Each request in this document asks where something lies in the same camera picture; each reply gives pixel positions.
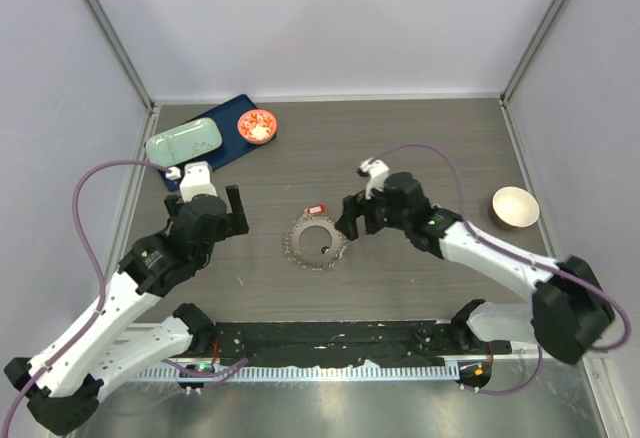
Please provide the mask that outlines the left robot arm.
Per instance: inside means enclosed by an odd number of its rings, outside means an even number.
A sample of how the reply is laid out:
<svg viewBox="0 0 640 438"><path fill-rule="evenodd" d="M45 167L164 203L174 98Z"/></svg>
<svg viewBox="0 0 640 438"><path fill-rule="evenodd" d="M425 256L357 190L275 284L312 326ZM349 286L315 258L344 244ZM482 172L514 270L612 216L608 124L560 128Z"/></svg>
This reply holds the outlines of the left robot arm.
<svg viewBox="0 0 640 438"><path fill-rule="evenodd" d="M237 186L221 199L212 187L190 198L169 195L165 227L144 236L119 262L103 294L48 348L4 368L35 421L57 436L82 426L127 378L174 355L205 355L214 322L196 305L180 305L164 322L128 343L117 338L176 286L205 268L215 244L249 231Z"/></svg>

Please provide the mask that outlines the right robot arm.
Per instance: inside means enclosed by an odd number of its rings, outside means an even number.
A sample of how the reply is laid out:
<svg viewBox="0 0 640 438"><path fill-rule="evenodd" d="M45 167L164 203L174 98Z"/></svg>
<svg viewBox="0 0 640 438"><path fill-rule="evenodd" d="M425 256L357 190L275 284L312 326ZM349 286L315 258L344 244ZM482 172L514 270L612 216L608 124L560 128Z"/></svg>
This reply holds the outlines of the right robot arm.
<svg viewBox="0 0 640 438"><path fill-rule="evenodd" d="M575 364L614 321L613 308L584 260L557 261L488 235L458 213L431 204L408 172L372 180L346 196L336 228L354 241L359 218L368 234L398 230L416 249L467 266L524 300L523 305L477 305L451 329L462 352L475 352L493 340L521 341Z"/></svg>

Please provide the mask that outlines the metal disc keyring holder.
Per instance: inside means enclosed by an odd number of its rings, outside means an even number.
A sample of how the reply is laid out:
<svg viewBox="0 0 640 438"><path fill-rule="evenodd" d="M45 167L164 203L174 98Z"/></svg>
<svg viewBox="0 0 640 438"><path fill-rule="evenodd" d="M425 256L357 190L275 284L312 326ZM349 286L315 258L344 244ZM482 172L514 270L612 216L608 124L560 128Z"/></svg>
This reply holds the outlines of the metal disc keyring holder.
<svg viewBox="0 0 640 438"><path fill-rule="evenodd" d="M312 271L333 268L346 251L347 239L336 230L336 220L327 210L324 214L310 216L305 209L285 232L283 253L302 268Z"/></svg>

